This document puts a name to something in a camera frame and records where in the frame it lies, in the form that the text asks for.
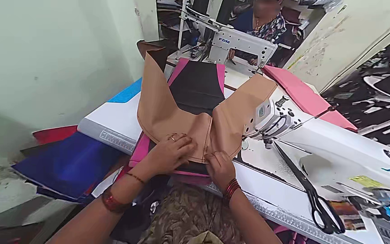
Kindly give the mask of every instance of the hand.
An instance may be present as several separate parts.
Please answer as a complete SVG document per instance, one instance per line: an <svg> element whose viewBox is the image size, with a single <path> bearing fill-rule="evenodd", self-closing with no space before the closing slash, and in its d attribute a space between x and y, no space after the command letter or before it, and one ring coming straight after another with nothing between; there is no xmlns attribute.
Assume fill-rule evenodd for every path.
<svg viewBox="0 0 390 244"><path fill-rule="evenodd" d="M214 152L205 156L210 164L206 165L207 171L213 183L219 187L223 193L230 181L236 178L236 169L231 159L225 152Z"/></svg>
<svg viewBox="0 0 390 244"><path fill-rule="evenodd" d="M197 143L186 134L173 133L160 141L136 167L143 169L141 174L145 178L168 174L181 164L189 163L187 156L191 155L196 147Z"/></svg>
<svg viewBox="0 0 390 244"><path fill-rule="evenodd" d="M258 59L250 59L248 62L250 65L257 65Z"/></svg>
<svg viewBox="0 0 390 244"><path fill-rule="evenodd" d="M228 59L233 59L235 53L236 53L236 51L234 49L230 48L230 51L228 52Z"/></svg>

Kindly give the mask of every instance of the camouflage fabric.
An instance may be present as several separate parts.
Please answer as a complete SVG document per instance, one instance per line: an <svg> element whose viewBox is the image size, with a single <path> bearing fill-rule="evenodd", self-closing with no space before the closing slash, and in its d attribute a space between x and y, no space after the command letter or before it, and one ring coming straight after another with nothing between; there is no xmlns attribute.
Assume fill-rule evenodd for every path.
<svg viewBox="0 0 390 244"><path fill-rule="evenodd" d="M224 244L244 243L230 209L222 205L220 197L176 183L138 244L187 244L208 230Z"/></svg>

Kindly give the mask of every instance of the white sewing machine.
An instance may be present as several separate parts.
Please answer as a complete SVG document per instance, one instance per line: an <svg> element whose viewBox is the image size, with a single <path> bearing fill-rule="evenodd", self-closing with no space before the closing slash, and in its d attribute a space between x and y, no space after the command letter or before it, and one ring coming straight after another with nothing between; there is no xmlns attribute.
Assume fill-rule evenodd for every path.
<svg viewBox="0 0 390 244"><path fill-rule="evenodd" d="M390 205L390 147L318 116L291 111L287 103L287 97L276 103L267 100L254 111L243 151L251 140L262 140L267 150L276 150L274 141L285 144L310 182L331 192L324 194L328 199L357 196L367 207Z"/></svg>
<svg viewBox="0 0 390 244"><path fill-rule="evenodd" d="M183 21L185 19L190 19L194 21L200 29L204 29L202 34L207 32L204 37L209 36L206 40L203 40L204 47L201 61L204 58L207 58L211 63L231 63L232 65L230 64L229 67L241 74L253 76L260 68L263 68L266 65L278 48L277 44L237 31L231 25L223 25L206 15L196 12L188 6L187 1L183 1L180 18L179 49L181 49ZM247 60L236 56L233 61L230 61L228 59L230 49L237 49L256 55L258 57L257 65L250 65ZM180 58L180 55L181 52L178 52L177 58Z"/></svg>

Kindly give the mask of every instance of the patterned shirt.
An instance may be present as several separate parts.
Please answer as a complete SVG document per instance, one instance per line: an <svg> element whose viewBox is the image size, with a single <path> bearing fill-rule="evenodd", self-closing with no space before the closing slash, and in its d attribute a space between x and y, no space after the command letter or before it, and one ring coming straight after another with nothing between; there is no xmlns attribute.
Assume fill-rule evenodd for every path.
<svg viewBox="0 0 390 244"><path fill-rule="evenodd" d="M258 30L248 30L246 33L251 36L275 42L286 30L284 17L279 13L274 20L262 25Z"/></svg>

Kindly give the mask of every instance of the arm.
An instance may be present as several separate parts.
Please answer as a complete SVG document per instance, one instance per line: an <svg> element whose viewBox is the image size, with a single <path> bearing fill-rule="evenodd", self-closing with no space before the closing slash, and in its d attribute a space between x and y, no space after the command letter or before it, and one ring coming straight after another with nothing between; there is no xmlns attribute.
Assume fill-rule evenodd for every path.
<svg viewBox="0 0 390 244"><path fill-rule="evenodd" d="M206 155L209 175L215 185L224 193L229 182L236 178L236 170L224 152ZM247 244L281 244L279 238L255 210L245 194L237 189L230 199L230 210Z"/></svg>
<svg viewBox="0 0 390 244"><path fill-rule="evenodd" d="M147 182L155 175L172 172L197 147L186 134L172 134L160 141L130 173ZM144 185L124 175L111 187L112 196L122 204L131 203ZM98 197L58 231L47 244L99 244L105 242L122 213L109 211Z"/></svg>

